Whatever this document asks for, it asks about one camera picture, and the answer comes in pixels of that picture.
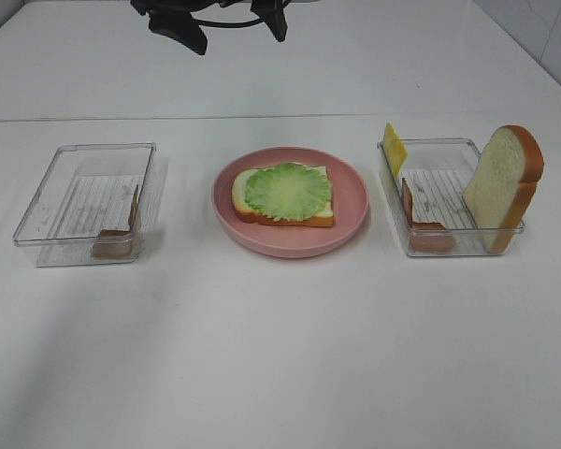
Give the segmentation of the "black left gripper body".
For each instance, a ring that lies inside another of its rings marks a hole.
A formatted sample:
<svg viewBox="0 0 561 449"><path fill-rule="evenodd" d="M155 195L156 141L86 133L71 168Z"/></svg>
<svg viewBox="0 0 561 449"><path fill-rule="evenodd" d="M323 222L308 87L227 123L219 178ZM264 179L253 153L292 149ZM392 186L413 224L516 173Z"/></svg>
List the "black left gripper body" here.
<svg viewBox="0 0 561 449"><path fill-rule="evenodd" d="M145 14L148 11L153 11L156 9L179 12L197 12L213 5L218 5L219 7L230 7L234 4L238 4L238 1L131 0L130 3L139 14ZM252 0L249 1L249 4L251 12L256 14L267 14L283 10L290 4L290 2L276 0Z"/></svg>

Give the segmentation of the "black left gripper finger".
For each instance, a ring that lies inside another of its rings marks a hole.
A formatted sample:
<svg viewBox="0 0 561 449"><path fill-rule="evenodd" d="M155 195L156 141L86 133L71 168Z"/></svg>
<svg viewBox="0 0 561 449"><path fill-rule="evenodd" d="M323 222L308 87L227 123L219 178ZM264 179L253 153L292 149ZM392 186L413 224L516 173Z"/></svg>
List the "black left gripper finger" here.
<svg viewBox="0 0 561 449"><path fill-rule="evenodd" d="M278 42L283 42L287 33L287 22L284 15L285 2L252 2L251 12L266 24Z"/></svg>
<svg viewBox="0 0 561 449"><path fill-rule="evenodd" d="M197 21L188 12L152 11L150 13L149 29L156 35L179 42L198 55L204 55L207 51L207 37Z"/></svg>

